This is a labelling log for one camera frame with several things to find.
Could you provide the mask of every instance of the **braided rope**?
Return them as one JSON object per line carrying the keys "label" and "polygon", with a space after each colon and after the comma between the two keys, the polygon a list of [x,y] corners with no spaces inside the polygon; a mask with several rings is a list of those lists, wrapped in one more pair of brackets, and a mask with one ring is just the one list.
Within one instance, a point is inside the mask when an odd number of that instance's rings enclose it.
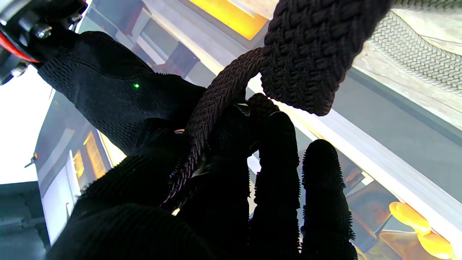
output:
{"label": "braided rope", "polygon": [[428,43],[394,12],[378,24],[368,42],[403,70],[462,96],[461,56]]}
{"label": "braided rope", "polygon": [[191,153],[172,180],[172,198],[191,177],[212,127],[248,81],[261,72],[267,96],[310,113],[329,112],[338,84],[391,0],[281,0],[265,47],[231,62],[212,81],[187,124]]}
{"label": "braided rope", "polygon": [[174,180],[170,196],[175,195],[191,177],[212,127],[223,110],[232,101],[245,98],[247,83],[260,71],[261,56],[261,48],[242,54],[217,75],[202,95],[186,127],[192,137],[191,153],[182,174]]}
{"label": "braided rope", "polygon": [[284,0],[263,47],[266,95],[326,115],[345,72],[389,11],[388,0]]}
{"label": "braided rope", "polygon": [[393,8],[446,14],[462,13],[462,0],[395,0]]}

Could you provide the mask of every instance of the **finger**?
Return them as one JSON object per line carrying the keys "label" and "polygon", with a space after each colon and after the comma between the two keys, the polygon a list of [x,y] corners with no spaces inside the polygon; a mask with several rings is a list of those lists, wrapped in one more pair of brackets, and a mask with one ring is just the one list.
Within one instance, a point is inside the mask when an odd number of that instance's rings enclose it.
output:
{"label": "finger", "polygon": [[242,258],[249,230],[249,118],[236,106],[227,108],[208,144],[205,174],[190,179],[195,192],[177,216],[233,259]]}
{"label": "finger", "polygon": [[302,183],[306,190],[302,259],[357,259],[350,243],[354,233],[345,184],[337,151],[329,142],[319,139],[308,146]]}
{"label": "finger", "polygon": [[255,257],[298,256],[297,140],[290,118],[272,114],[260,141],[261,171],[255,182],[257,207],[250,221],[249,248]]}

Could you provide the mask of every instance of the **fingertip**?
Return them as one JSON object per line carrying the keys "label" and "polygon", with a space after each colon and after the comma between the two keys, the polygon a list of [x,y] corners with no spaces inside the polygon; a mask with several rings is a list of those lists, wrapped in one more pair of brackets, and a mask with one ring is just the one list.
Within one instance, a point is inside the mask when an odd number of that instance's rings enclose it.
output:
{"label": "fingertip", "polygon": [[345,188],[337,150],[328,141],[315,140],[306,149],[303,158],[303,185],[306,189],[310,186]]}

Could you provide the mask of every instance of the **window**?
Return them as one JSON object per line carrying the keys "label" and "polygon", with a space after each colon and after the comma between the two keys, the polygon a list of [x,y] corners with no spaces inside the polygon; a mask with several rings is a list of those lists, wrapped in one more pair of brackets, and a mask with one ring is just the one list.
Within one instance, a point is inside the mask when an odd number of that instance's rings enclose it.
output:
{"label": "window", "polygon": [[101,154],[96,146],[96,140],[93,132],[88,134],[84,145],[87,149],[88,157],[90,158],[96,178],[99,179],[103,177],[106,174],[106,168],[104,167],[103,159],[101,158]]}
{"label": "window", "polygon": [[84,162],[82,161],[82,154],[80,153],[80,150],[77,150],[77,153],[74,155],[74,165],[75,165],[75,171],[77,174],[77,178],[80,179],[82,175],[84,174]]}

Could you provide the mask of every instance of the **dark braided cord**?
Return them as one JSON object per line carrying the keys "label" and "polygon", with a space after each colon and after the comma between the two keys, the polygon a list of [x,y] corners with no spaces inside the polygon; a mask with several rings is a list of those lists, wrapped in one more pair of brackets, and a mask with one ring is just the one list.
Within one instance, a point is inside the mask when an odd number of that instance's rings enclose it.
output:
{"label": "dark braided cord", "polygon": [[265,47],[250,50],[226,66],[194,109],[186,128],[191,152],[181,174],[172,180],[171,196],[191,177],[218,117],[234,100],[243,98],[248,81],[259,72],[267,96],[326,115],[353,59],[391,4],[391,0],[279,1]]}
{"label": "dark braided cord", "polygon": [[326,115],[390,0],[282,0],[269,23],[261,82],[272,99]]}
{"label": "dark braided cord", "polygon": [[202,95],[185,131],[191,136],[191,153],[181,174],[173,180],[170,197],[191,177],[212,127],[223,110],[234,100],[245,98],[247,83],[260,72],[260,64],[261,48],[242,54],[218,74]]}

